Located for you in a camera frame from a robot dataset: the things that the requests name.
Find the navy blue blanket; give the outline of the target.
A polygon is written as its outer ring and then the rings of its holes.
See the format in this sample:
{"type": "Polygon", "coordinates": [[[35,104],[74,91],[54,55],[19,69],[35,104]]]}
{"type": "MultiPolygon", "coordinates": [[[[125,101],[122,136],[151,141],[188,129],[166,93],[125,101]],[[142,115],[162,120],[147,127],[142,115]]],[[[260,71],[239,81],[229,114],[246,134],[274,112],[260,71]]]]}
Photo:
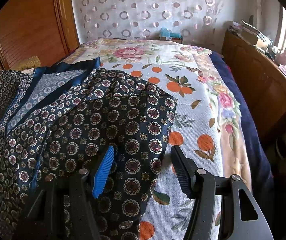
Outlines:
{"type": "Polygon", "coordinates": [[[254,120],[231,70],[222,57],[214,51],[210,58],[224,83],[233,92],[236,101],[240,103],[241,127],[245,136],[246,151],[250,163],[253,195],[256,199],[263,198],[273,187],[273,176],[270,163],[261,146],[254,120]]]}

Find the white circle-patterned curtain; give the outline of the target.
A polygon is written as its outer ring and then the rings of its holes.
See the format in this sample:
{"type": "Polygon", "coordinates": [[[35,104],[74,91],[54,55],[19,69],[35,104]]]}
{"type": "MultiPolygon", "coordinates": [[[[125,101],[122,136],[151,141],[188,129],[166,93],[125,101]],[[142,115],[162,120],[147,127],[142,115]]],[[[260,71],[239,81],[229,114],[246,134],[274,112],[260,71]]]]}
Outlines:
{"type": "Polygon", "coordinates": [[[155,40],[165,28],[185,44],[214,48],[230,22],[251,16],[253,0],[72,0],[72,6],[81,42],[155,40]]]}

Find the navy medallion-patterned silk shirt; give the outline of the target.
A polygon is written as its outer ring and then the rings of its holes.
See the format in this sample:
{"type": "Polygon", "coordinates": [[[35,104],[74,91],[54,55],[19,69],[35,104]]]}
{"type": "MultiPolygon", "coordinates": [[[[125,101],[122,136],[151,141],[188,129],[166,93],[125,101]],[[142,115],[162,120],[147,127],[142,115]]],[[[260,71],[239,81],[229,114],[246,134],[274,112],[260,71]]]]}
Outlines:
{"type": "Polygon", "coordinates": [[[93,201],[102,239],[138,239],[177,100],[100,59],[0,72],[0,238],[75,239],[69,179],[114,150],[93,201]]]}

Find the stack of books and papers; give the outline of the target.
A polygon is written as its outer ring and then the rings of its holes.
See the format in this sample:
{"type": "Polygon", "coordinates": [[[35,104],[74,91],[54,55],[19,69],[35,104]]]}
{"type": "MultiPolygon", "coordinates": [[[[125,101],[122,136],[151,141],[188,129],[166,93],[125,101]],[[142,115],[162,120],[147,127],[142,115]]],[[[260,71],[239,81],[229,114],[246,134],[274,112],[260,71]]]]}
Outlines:
{"type": "Polygon", "coordinates": [[[261,49],[267,49],[271,44],[271,39],[265,36],[253,25],[241,20],[241,23],[230,22],[229,31],[244,40],[247,44],[261,49]]]}

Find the wooden sideboard cabinet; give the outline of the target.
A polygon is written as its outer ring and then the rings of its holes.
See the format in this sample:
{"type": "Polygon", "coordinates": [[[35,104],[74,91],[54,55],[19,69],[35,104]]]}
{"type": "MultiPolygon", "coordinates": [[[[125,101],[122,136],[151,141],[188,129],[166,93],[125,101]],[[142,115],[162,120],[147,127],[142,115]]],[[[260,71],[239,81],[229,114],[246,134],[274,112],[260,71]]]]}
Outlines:
{"type": "Polygon", "coordinates": [[[257,48],[227,30],[222,55],[254,120],[274,170],[286,173],[286,77],[257,48]]]}

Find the olive brown folded blanket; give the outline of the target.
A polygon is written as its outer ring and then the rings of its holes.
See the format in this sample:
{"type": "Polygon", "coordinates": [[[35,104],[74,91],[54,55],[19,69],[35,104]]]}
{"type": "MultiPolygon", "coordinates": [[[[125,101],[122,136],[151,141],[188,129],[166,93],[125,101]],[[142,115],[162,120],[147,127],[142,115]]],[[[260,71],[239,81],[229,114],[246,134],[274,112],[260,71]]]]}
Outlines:
{"type": "Polygon", "coordinates": [[[22,60],[11,67],[13,70],[23,71],[26,69],[41,67],[41,61],[37,56],[29,57],[28,59],[22,60]]]}

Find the orange-print white bed sheet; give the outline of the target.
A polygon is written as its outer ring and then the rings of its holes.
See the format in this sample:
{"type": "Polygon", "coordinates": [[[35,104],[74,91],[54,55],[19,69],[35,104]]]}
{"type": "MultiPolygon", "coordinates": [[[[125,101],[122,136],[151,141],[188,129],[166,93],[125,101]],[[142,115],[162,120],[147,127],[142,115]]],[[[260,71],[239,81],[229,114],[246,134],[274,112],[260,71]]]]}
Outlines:
{"type": "Polygon", "coordinates": [[[102,208],[111,239],[182,239],[193,200],[182,193],[170,151],[222,175],[220,103],[212,69],[196,63],[104,63],[113,98],[102,140],[118,145],[102,208]]]}

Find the pink figurine on sideboard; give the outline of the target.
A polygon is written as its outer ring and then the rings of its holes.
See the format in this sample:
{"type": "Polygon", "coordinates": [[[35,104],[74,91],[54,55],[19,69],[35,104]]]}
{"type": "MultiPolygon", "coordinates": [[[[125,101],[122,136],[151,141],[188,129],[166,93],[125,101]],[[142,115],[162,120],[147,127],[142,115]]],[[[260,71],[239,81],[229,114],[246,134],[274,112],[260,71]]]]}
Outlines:
{"type": "Polygon", "coordinates": [[[286,65],[286,48],[276,55],[275,63],[277,65],[286,65]]]}

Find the floral pink quilt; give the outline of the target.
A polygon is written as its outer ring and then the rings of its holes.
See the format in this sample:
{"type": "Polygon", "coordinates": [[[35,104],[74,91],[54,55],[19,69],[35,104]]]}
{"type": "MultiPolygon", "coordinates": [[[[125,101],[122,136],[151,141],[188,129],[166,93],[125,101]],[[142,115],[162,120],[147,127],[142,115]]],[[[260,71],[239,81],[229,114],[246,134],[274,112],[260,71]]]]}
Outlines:
{"type": "Polygon", "coordinates": [[[241,128],[240,103],[215,68],[211,50],[170,41],[101,38],[66,58],[76,63],[99,57],[103,67],[123,70],[157,85],[177,100],[168,144],[214,175],[252,179],[241,128]]]}

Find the blue tissue box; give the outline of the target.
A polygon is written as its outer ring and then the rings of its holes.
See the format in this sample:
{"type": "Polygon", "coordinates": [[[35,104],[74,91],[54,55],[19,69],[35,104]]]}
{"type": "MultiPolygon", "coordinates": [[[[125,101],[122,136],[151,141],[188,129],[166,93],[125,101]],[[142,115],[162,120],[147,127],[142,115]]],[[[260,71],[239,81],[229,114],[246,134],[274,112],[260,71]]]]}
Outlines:
{"type": "Polygon", "coordinates": [[[180,44],[183,43],[183,37],[181,34],[173,33],[167,28],[161,28],[161,30],[159,31],[159,39],[162,41],[173,41],[180,44]]]}

